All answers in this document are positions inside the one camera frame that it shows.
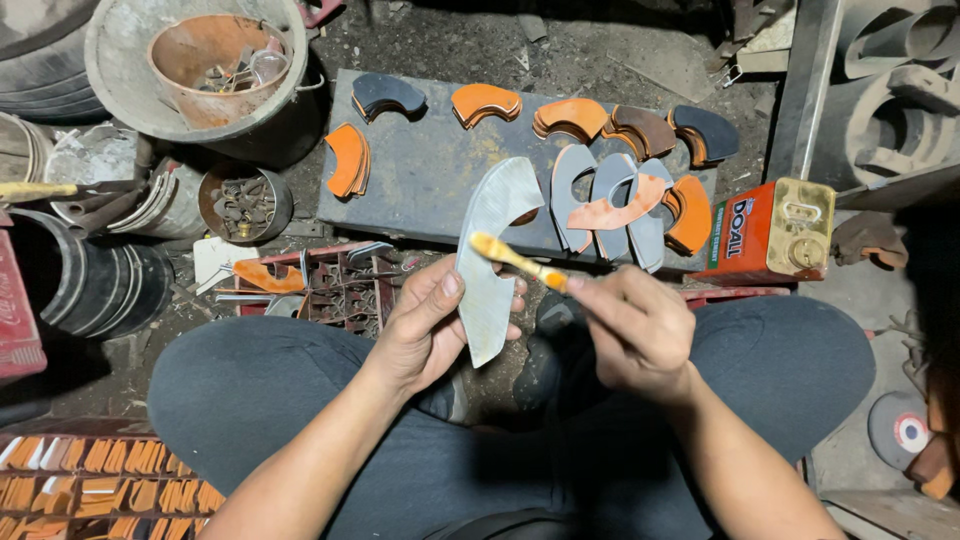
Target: wooden plank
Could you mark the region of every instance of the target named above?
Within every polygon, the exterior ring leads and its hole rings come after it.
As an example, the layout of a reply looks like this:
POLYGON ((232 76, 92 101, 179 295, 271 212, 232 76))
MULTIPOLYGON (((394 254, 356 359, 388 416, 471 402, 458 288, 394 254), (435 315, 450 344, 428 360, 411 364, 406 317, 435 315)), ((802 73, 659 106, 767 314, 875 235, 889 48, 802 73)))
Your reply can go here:
POLYGON ((915 491, 827 491, 820 498, 903 538, 956 538, 960 530, 960 504, 915 491))

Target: right hand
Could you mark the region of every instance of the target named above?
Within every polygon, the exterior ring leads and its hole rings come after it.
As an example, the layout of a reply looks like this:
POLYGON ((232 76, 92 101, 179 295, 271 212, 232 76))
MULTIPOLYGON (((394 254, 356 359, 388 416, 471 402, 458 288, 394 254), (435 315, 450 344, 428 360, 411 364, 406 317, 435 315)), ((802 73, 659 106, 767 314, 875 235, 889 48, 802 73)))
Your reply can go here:
POLYGON ((677 291, 632 265, 567 290, 587 309, 600 382, 665 405, 685 398, 696 318, 677 291))

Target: leg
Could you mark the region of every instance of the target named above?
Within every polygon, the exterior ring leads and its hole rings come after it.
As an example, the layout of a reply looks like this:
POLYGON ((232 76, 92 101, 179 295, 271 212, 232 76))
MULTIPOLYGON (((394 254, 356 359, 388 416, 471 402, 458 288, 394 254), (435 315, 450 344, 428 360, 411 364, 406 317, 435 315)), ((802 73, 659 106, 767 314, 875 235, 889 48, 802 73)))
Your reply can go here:
MULTIPOLYGON (((873 383, 863 330, 834 307, 765 297, 696 315, 692 361, 790 462, 839 425, 873 383)), ((643 538, 712 535, 672 431, 648 404, 617 394, 567 421, 564 431, 572 491, 592 526, 619 524, 643 538)))
MULTIPOLYGON (((157 361, 151 422, 171 452, 228 495, 344 388, 371 346, 342 330, 279 317, 205 325, 157 361)), ((536 434, 476 433, 406 410, 350 487, 327 535, 422 537, 447 522, 549 506, 546 453, 536 434), (490 470, 516 471, 523 480, 495 478, 490 470)))

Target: grinding disc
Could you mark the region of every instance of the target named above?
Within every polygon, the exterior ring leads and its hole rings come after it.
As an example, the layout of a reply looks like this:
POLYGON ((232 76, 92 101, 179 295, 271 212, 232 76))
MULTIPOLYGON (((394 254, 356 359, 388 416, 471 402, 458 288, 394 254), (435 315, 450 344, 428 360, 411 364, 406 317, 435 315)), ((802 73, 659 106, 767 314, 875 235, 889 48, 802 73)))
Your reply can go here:
POLYGON ((876 455, 905 471, 929 440, 926 403, 906 392, 884 394, 870 409, 867 431, 876 455))

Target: left hand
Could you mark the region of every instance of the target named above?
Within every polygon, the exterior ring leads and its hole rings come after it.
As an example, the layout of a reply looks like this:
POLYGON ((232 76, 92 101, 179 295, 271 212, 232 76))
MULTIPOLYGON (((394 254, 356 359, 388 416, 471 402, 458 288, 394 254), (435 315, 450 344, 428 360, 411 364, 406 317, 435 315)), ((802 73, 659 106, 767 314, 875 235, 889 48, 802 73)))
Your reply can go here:
MULTIPOLYGON (((412 396, 446 373, 467 344, 464 323, 455 310, 464 296, 464 280, 453 269, 455 255, 420 270, 407 279, 387 326, 364 367, 375 370, 396 390, 412 396)), ((501 265, 495 263, 494 271, 501 265)), ((516 278, 511 311, 522 311, 519 295, 527 283, 516 278)), ((507 328, 507 339, 520 338, 520 329, 507 328)))

